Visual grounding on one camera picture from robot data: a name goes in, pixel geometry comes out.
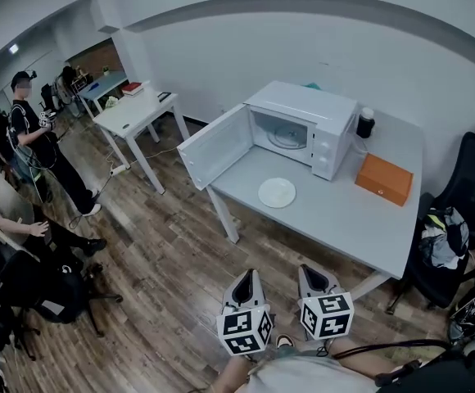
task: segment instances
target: white microwave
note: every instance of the white microwave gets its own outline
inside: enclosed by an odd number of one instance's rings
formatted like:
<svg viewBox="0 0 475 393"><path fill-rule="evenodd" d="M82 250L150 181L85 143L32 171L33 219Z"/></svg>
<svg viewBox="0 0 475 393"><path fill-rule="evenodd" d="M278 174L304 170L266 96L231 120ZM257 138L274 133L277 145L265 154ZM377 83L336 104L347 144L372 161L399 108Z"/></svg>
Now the white microwave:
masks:
<svg viewBox="0 0 475 393"><path fill-rule="evenodd" d="M179 147L198 189L204 189L252 146L311 167L331 180L351 145L358 103L294 84L272 82Z"/></svg>

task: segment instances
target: hand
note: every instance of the hand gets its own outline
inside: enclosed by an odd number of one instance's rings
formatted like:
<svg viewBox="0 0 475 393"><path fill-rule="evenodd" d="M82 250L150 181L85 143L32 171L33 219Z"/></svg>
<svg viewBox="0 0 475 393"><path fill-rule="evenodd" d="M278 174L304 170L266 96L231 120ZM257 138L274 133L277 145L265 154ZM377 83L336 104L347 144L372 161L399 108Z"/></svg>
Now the hand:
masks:
<svg viewBox="0 0 475 393"><path fill-rule="evenodd" d="M44 223L34 223L30 225L30 235L34 237L43 237L48 230L48 221Z"/></svg>

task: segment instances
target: open microwave door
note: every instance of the open microwave door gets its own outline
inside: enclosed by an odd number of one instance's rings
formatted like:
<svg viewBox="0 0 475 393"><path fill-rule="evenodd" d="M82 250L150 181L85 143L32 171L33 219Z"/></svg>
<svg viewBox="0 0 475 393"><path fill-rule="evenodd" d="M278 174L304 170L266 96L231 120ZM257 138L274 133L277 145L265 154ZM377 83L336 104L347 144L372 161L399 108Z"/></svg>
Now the open microwave door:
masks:
<svg viewBox="0 0 475 393"><path fill-rule="evenodd" d="M178 146L199 190L205 189L252 147L250 111L237 105Z"/></svg>

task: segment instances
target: man in black shirt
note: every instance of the man in black shirt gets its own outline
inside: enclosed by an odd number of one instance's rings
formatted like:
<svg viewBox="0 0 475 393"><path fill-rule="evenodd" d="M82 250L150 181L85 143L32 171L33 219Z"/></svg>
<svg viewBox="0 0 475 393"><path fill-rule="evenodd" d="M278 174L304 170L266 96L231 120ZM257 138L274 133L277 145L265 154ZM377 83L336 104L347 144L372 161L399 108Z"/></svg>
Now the man in black shirt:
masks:
<svg viewBox="0 0 475 393"><path fill-rule="evenodd" d="M0 159L4 165L12 167L26 182L33 183L29 168L27 165L21 164L8 142L7 138L8 118L0 114Z"/></svg>
<svg viewBox="0 0 475 393"><path fill-rule="evenodd" d="M77 171L59 150L52 127L41 127L39 118L25 100L32 90L28 73L17 73L11 81L11 89L14 92L11 127L16 131L19 144L32 149L42 167L53 173L83 216L96 214L101 209L95 204L97 190L92 192L84 186Z"/></svg>

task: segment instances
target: red book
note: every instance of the red book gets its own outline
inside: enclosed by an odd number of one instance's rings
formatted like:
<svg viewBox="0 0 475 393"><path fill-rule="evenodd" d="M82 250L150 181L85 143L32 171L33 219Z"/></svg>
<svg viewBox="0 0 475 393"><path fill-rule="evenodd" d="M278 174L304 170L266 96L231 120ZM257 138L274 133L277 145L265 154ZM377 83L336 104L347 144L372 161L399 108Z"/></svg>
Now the red book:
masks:
<svg viewBox="0 0 475 393"><path fill-rule="evenodd" d="M123 91L123 93L125 95L133 96L137 92L142 91L143 86L139 82L134 82L134 83L131 83L131 84L127 84L121 90Z"/></svg>

